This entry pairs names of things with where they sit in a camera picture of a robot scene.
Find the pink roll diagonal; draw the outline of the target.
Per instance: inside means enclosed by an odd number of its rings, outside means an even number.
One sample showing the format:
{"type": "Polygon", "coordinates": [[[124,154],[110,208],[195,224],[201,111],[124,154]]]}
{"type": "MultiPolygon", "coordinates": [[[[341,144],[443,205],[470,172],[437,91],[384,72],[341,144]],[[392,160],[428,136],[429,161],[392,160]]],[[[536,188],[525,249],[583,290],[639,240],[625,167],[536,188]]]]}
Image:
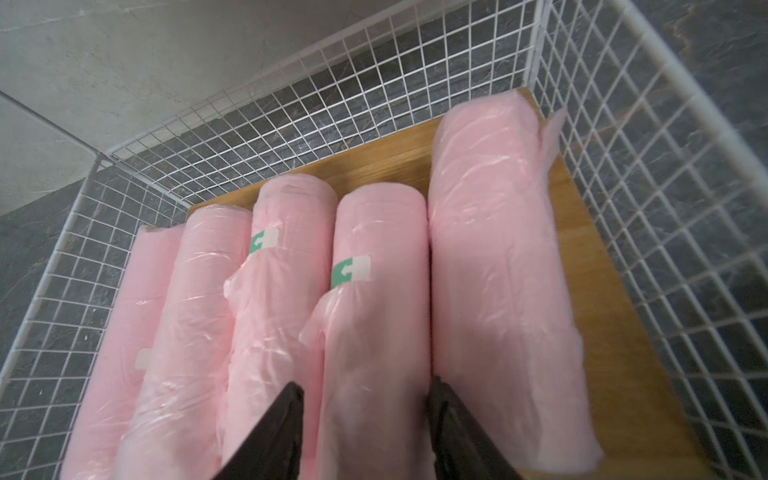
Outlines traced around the pink roll diagonal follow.
{"type": "Polygon", "coordinates": [[[109,479],[136,410],[184,227],[142,226],[103,334],[62,479],[109,479]]]}

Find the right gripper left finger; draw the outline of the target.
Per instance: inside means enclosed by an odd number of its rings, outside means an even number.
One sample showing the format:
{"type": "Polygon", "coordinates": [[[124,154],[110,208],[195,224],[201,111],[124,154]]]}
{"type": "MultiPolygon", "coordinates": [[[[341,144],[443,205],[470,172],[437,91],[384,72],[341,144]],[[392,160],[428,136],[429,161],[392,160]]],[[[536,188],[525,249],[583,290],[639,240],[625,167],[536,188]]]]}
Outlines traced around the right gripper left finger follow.
{"type": "Polygon", "coordinates": [[[214,480],[297,480],[303,445],[304,390],[289,382],[214,480]]]}

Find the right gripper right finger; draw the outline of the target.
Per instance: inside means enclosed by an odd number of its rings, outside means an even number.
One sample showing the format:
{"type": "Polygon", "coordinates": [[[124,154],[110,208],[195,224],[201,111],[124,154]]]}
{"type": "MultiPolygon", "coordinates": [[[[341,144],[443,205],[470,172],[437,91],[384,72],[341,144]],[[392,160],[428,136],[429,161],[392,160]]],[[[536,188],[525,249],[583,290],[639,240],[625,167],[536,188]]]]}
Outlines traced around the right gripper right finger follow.
{"type": "Polygon", "coordinates": [[[426,409],[437,479],[523,479],[440,377],[431,380],[426,409]]]}

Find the pink roll horizontal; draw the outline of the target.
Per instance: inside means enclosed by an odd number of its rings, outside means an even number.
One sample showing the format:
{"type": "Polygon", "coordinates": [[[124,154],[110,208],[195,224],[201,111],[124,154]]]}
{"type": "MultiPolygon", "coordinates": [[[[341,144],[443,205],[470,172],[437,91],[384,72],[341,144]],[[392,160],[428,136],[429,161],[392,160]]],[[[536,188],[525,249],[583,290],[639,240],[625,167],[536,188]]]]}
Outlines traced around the pink roll horizontal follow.
{"type": "Polygon", "coordinates": [[[340,201],[330,290],[303,339],[324,358],[315,475],[430,479],[426,201],[400,183],[340,201]]]}

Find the pink roll bottom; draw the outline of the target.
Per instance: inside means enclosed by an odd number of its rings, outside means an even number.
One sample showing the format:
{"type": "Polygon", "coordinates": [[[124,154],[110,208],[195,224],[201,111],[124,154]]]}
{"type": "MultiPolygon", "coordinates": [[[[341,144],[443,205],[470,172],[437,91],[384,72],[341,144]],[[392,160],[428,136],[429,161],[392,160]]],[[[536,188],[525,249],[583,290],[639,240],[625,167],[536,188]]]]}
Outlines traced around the pink roll bottom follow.
{"type": "Polygon", "coordinates": [[[515,90],[442,119],[428,191],[433,370],[514,467],[581,474],[603,452],[549,195],[564,120],[541,122],[515,90]]]}

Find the pink roll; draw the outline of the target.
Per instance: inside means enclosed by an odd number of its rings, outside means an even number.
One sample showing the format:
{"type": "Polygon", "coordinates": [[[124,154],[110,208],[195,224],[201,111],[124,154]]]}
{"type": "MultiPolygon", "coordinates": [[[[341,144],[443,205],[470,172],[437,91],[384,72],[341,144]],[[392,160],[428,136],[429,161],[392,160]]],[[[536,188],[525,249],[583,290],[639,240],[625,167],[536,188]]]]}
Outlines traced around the pink roll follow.
{"type": "Polygon", "coordinates": [[[242,265],[249,211],[212,205],[187,220],[117,479],[211,479],[234,317],[223,285],[242,265]]]}
{"type": "Polygon", "coordinates": [[[515,90],[442,119],[428,191],[433,370],[514,467],[581,474],[603,452],[549,195],[564,120],[541,122],[515,90]]]}
{"type": "Polygon", "coordinates": [[[222,457],[229,460],[280,391],[304,391],[299,476],[316,476],[323,355],[300,339],[329,290],[338,197],[324,181],[288,174],[267,181],[253,207],[251,245],[224,283],[235,316],[222,457]]]}

